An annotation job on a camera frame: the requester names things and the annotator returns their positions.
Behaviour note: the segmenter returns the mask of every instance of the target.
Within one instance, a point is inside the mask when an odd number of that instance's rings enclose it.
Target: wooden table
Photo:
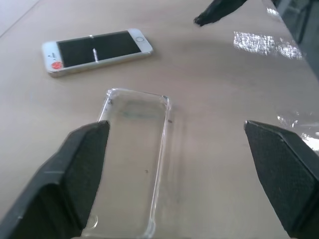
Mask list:
[[[288,238],[259,183],[243,123],[279,124],[281,110],[319,112],[318,81],[304,60],[234,48],[235,31],[292,40],[263,2],[198,28],[192,20],[209,3],[41,0],[2,35],[0,217],[68,132],[96,121],[106,91],[122,87],[172,100],[158,237]],[[63,78],[46,73],[43,42],[130,27],[149,39],[152,57]]]

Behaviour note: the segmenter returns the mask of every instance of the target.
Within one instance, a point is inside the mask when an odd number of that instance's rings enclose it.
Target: white phone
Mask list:
[[[149,56],[152,46],[140,30],[87,36],[65,41],[49,41],[42,45],[47,72],[58,77],[108,64]]]

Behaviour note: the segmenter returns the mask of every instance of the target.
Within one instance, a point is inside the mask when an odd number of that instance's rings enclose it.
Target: transparent plastic case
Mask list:
[[[110,134],[99,191],[82,237],[152,238],[165,133],[166,96],[111,89],[99,120]]]

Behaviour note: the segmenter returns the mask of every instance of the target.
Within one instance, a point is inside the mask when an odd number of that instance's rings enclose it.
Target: black screen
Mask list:
[[[58,41],[64,67],[141,52],[128,31]]]

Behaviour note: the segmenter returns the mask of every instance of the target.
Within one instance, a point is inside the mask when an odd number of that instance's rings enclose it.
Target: black plastic object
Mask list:
[[[109,124],[71,132],[0,225],[0,239],[69,239],[85,228],[100,184]]]
[[[319,157],[295,133],[245,123],[259,180],[290,237],[319,238]]]
[[[204,26],[217,22],[237,10],[246,1],[247,0],[214,0],[201,15],[194,19],[194,23]]]

